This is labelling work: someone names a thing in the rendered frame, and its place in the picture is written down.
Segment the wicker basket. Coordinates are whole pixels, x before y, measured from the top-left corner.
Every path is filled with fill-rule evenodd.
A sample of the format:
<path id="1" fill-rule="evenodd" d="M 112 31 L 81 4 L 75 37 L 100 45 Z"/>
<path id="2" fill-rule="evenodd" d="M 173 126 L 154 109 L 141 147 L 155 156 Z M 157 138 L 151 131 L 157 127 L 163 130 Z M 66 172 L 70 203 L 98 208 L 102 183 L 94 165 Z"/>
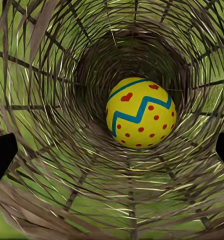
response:
<path id="1" fill-rule="evenodd" d="M 216 108 L 213 112 L 202 112 L 205 102 L 209 100 L 214 87 L 217 85 L 220 87 L 221 84 L 224 84 L 224 79 L 219 81 L 209 80 L 208 83 L 206 83 L 207 69 L 203 70 L 203 81 L 200 81 L 199 75 L 200 62 L 204 65 L 206 57 L 209 57 L 210 60 L 209 68 L 211 69 L 213 67 L 210 54 L 212 54 L 214 62 L 216 62 L 214 52 L 218 51 L 219 53 L 219 49 L 221 49 L 224 58 L 224 39 L 216 31 L 211 22 L 211 20 L 213 20 L 224 34 L 221 23 L 221 21 L 224 23 L 224 20 L 218 14 L 214 4 L 214 2 L 219 4 L 224 15 L 224 9 L 220 1 L 203 0 L 206 4 L 206 6 L 203 6 L 199 0 L 133 0 L 130 3 L 133 6 L 131 8 L 132 10 L 125 10 L 124 3 L 111 5 L 110 0 L 92 0 L 87 3 L 88 6 L 93 2 L 97 2 L 93 7 L 102 6 L 98 12 L 92 14 L 89 14 L 89 12 L 93 7 L 86 7 L 83 12 L 77 14 L 77 10 L 84 5 L 84 1 L 77 0 L 74 4 L 72 4 L 71 1 L 72 0 L 31 0 L 26 6 L 26 9 L 20 5 L 21 0 L 3 0 L 2 2 L 2 15 L 0 16 L 2 52 L 0 52 L 0 57 L 3 59 L 2 91 L 5 104 L 3 104 L 0 96 L 0 117 L 6 125 L 7 132 L 2 128 L 0 123 L 0 135 L 13 133 L 16 141 L 19 141 L 26 152 L 26 154 L 24 154 L 17 146 L 18 152 L 3 177 L 7 176 L 14 182 L 26 187 L 29 191 L 27 192 L 1 178 L 0 213 L 3 219 L 7 224 L 30 238 L 30 240 L 124 240 L 104 229 L 116 229 L 127 233 L 130 235 L 131 240 L 138 240 L 139 236 L 156 231 L 168 232 L 156 240 L 172 240 L 193 234 L 197 236 L 185 240 L 224 240 L 224 217 L 217 218 L 213 222 L 210 222 L 212 218 L 224 212 L 224 206 L 208 210 L 213 205 L 224 202 L 224 195 L 205 200 L 211 195 L 224 191 L 224 180 L 215 182 L 224 176 L 224 162 L 217 154 L 217 151 L 212 151 L 217 145 L 219 134 L 224 133 L 224 114 L 222 114 L 224 111 L 224 88 L 221 91 L 219 103 L 216 103 Z M 189 1 L 195 3 L 198 8 L 195 8 Z M 41 10 L 34 17 L 31 17 L 30 14 L 42 2 Z M 19 16 L 16 33 L 11 37 L 12 40 L 9 45 L 7 13 L 11 5 L 13 5 L 11 21 L 12 33 L 16 11 L 21 12 L 21 15 Z M 58 17 L 67 5 L 69 8 L 61 17 Z M 142 6 L 141 8 L 143 10 L 139 9 L 139 6 Z M 183 14 L 174 11 L 172 7 L 179 9 Z M 212 9 L 217 15 L 220 24 L 213 18 L 209 9 Z M 76 24 L 71 30 L 77 25 L 79 25 L 80 30 L 75 33 L 70 41 L 70 45 L 63 48 L 61 43 L 66 34 L 60 42 L 57 41 L 60 35 L 57 34 L 62 26 L 64 17 L 70 12 L 72 12 L 72 15 L 68 17 L 65 22 L 74 16 L 72 21 L 76 22 Z M 159 20 L 150 16 L 149 14 L 151 13 L 161 14 L 161 19 Z M 134 15 L 134 19 L 120 19 L 117 21 L 116 18 L 122 15 Z M 140 15 L 143 20 L 136 19 L 138 15 Z M 187 18 L 191 24 L 185 22 L 180 16 Z M 47 29 L 55 17 L 54 24 L 50 29 Z M 100 18 L 100 20 L 96 22 L 98 18 Z M 175 27 L 166 24 L 164 22 L 166 18 L 175 24 Z M 84 22 L 89 19 L 92 20 L 88 24 L 83 25 Z M 27 22 L 29 25 L 29 42 L 26 46 Z M 91 28 L 94 22 L 101 25 L 93 32 L 87 32 L 87 29 Z M 56 31 L 51 35 L 57 23 Z M 178 24 L 187 31 L 181 30 Z M 18 31 L 22 25 L 23 32 L 18 41 Z M 115 26 L 120 25 L 127 26 L 115 28 Z M 201 38 L 195 33 L 193 27 L 200 33 Z M 99 36 L 102 31 L 104 31 L 103 34 Z M 180 33 L 184 37 L 182 40 L 179 36 Z M 84 36 L 81 38 L 82 34 L 84 34 Z M 12 49 L 12 42 L 16 35 L 16 50 L 14 56 L 11 56 L 8 54 L 8 49 L 9 46 L 11 46 Z M 194 47 L 192 35 L 199 38 L 204 44 L 206 50 L 204 54 L 202 54 L 200 48 Z M 17 47 L 22 36 L 24 52 L 21 59 L 18 59 Z M 93 42 L 97 36 L 99 37 Z M 41 51 L 42 39 L 45 40 L 43 47 L 45 47 L 47 40 L 50 39 L 45 55 L 43 55 L 45 48 Z M 119 42 L 115 41 L 109 46 L 101 47 L 104 43 L 114 39 L 129 39 L 131 40 L 131 45 L 133 44 L 133 39 L 136 39 L 140 41 L 141 44 L 147 45 L 148 48 L 141 46 L 120 47 L 116 46 Z M 163 54 L 161 50 L 151 43 L 163 47 L 167 52 Z M 27 60 L 24 61 L 29 44 L 30 53 Z M 58 63 L 54 60 L 53 66 L 49 68 L 50 52 L 55 45 L 58 46 L 58 50 L 62 50 L 62 53 Z M 75 56 L 77 52 L 76 47 L 81 49 L 77 57 Z M 91 77 L 103 56 L 115 50 L 115 54 L 104 58 L 94 77 L 91 87 L 92 92 L 88 92 L 89 85 L 87 84 L 87 78 L 89 79 Z M 34 62 L 38 51 L 38 65 L 35 67 Z M 119 81 L 119 78 L 123 79 L 123 77 L 126 78 L 128 75 L 144 77 L 147 74 L 142 73 L 139 67 L 130 66 L 129 68 L 119 70 L 115 70 L 114 68 L 117 66 L 129 66 L 130 64 L 139 64 L 145 67 L 152 65 L 154 59 L 146 52 L 150 52 L 152 55 L 158 57 L 159 61 L 162 60 L 166 67 L 167 65 L 163 58 L 168 56 L 172 61 L 175 70 L 173 70 L 172 78 L 170 78 L 169 96 L 171 96 L 174 101 L 175 90 L 177 90 L 176 75 L 179 90 L 181 91 L 180 99 L 176 107 L 177 118 L 174 124 L 174 131 L 171 131 L 169 134 L 170 137 L 167 136 L 166 139 L 151 147 L 141 148 L 140 150 L 137 148 L 128 150 L 128 147 L 121 145 L 114 137 L 108 134 L 106 131 L 109 129 L 99 122 L 100 118 L 106 118 L 107 115 L 103 112 L 102 103 L 98 97 L 95 85 L 99 72 L 103 67 L 105 68 L 99 76 L 100 78 L 103 77 L 99 87 L 100 93 L 102 93 L 104 89 L 107 91 L 113 90 L 115 80 L 114 83 L 112 83 L 112 80 L 116 76 L 116 83 Z M 89 62 L 95 53 L 99 54 L 99 58 L 87 76 Z M 161 54 L 163 55 L 161 56 Z M 187 60 L 187 57 L 190 61 Z M 10 64 L 15 71 L 17 80 L 17 68 L 19 68 L 24 88 L 28 95 L 28 99 L 26 99 L 26 104 L 24 105 L 13 105 L 11 85 L 13 85 L 16 92 L 18 103 L 19 97 L 7 61 L 11 61 Z M 152 81 L 154 80 L 155 83 L 159 80 L 160 86 L 165 90 L 165 75 L 158 69 L 155 63 L 152 67 L 155 70 L 155 76 L 149 74 L 148 77 L 151 78 Z M 28 87 L 25 83 L 23 73 L 26 74 Z M 7 74 L 9 75 L 8 99 L 5 95 Z M 34 89 L 31 87 L 31 81 L 34 83 Z M 57 83 L 61 92 L 58 92 Z M 44 85 L 46 85 L 49 90 L 49 99 L 46 99 Z M 36 102 L 35 89 L 39 96 L 40 105 L 37 105 Z M 80 89 L 82 90 L 82 96 Z M 33 93 L 33 102 L 30 98 L 31 92 Z M 86 99 L 86 96 L 87 101 L 84 102 L 83 99 Z M 202 101 L 197 103 L 199 97 L 202 98 Z M 96 104 L 96 107 L 94 104 Z M 37 136 L 28 127 L 25 127 L 41 145 L 41 149 L 37 151 L 34 151 L 22 137 L 14 118 L 15 115 L 12 112 L 25 110 L 28 110 L 31 115 Z M 42 111 L 48 119 L 48 127 L 39 111 Z M 202 116 L 205 119 L 208 118 L 208 120 L 192 139 L 200 125 L 197 121 Z M 180 125 L 183 123 L 183 120 L 186 120 L 186 124 L 181 127 Z M 107 122 L 104 119 L 102 121 Z M 48 138 L 48 143 L 41 137 L 38 131 L 39 126 Z M 188 135 L 189 132 L 191 132 L 190 137 L 184 136 Z M 176 143 L 177 140 L 180 141 Z M 84 143 L 85 146 L 83 146 L 81 142 Z M 67 149 L 64 148 L 64 146 Z M 68 167 L 68 162 L 62 160 L 53 147 L 57 147 L 60 153 L 71 161 L 70 164 L 77 169 L 81 177 Z M 171 153 L 174 153 L 174 155 L 171 155 Z M 65 166 L 60 164 L 58 160 L 64 162 L 75 176 L 70 174 L 65 169 Z M 116 166 L 106 163 L 114 163 Z M 189 173 L 178 176 L 179 173 L 186 172 L 186 170 L 192 166 L 196 167 Z M 30 176 L 18 171 L 18 167 L 23 168 Z M 104 169 L 101 172 L 95 169 L 97 167 Z M 52 169 L 62 171 L 76 184 L 63 179 L 53 172 Z M 108 174 L 108 172 L 110 173 Z M 66 200 L 66 203 L 64 205 L 59 203 L 45 188 L 46 185 L 42 184 L 34 174 L 42 176 L 54 188 L 55 186 L 49 180 L 56 182 L 68 191 L 70 196 Z M 154 176 L 152 178 L 154 179 L 171 179 L 171 181 L 152 182 L 148 180 L 132 180 L 132 178 L 142 179 L 140 175 L 143 176 L 147 174 L 153 174 Z M 160 177 L 166 174 L 168 174 L 169 177 Z M 40 185 L 52 197 L 52 199 L 49 199 L 58 203 L 62 208 L 58 208 L 39 198 L 34 192 L 41 193 L 28 186 L 21 176 Z M 98 179 L 102 178 L 105 181 L 110 181 L 110 183 L 100 183 L 95 180 L 92 180 L 93 183 L 85 181 L 87 177 L 93 176 L 98 177 Z M 96 184 L 103 188 L 86 188 L 82 186 L 83 183 L 89 185 Z M 200 184 L 204 185 L 196 189 Z M 204 190 L 211 187 L 215 188 L 210 192 L 200 195 Z M 93 192 L 91 191 L 93 189 L 101 190 L 105 193 Z M 134 192 L 140 193 L 134 195 Z M 169 199 L 170 201 L 182 201 L 181 204 L 187 204 L 187 206 L 173 211 L 135 209 L 135 205 L 140 203 L 164 204 L 164 202 L 162 202 L 164 199 L 156 200 L 155 198 L 172 193 L 180 194 L 173 196 Z M 182 195 L 184 195 L 185 198 L 173 199 Z M 115 208 L 110 205 L 107 209 L 117 210 L 125 214 L 129 219 L 129 230 L 93 218 L 93 216 L 100 216 L 97 214 L 84 214 L 78 211 L 76 213 L 68 212 L 77 196 L 101 203 L 118 203 L 128 207 Z M 93 197 L 103 197 L 106 199 L 108 197 L 115 197 L 120 199 L 113 200 L 109 198 L 107 200 L 101 200 Z M 195 202 L 197 199 L 201 200 Z M 136 222 L 136 219 L 140 219 L 144 214 L 136 216 L 135 212 L 164 214 Z M 194 213 L 149 228 L 137 229 L 190 212 Z M 107 227 L 95 226 L 76 215 L 85 216 Z M 69 224 L 64 221 L 64 219 L 78 224 L 81 228 L 88 229 L 89 232 L 79 230 L 75 225 Z M 205 230 L 166 229 L 191 221 L 201 221 L 205 226 Z"/>

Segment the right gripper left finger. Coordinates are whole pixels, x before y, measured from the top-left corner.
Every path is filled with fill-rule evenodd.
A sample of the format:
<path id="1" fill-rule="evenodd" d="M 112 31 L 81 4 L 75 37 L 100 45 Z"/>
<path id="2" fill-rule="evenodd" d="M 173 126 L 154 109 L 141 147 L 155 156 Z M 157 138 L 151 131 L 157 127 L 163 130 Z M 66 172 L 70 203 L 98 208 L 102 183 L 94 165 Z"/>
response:
<path id="1" fill-rule="evenodd" d="M 13 133 L 0 135 L 0 180 L 18 152 Z"/>

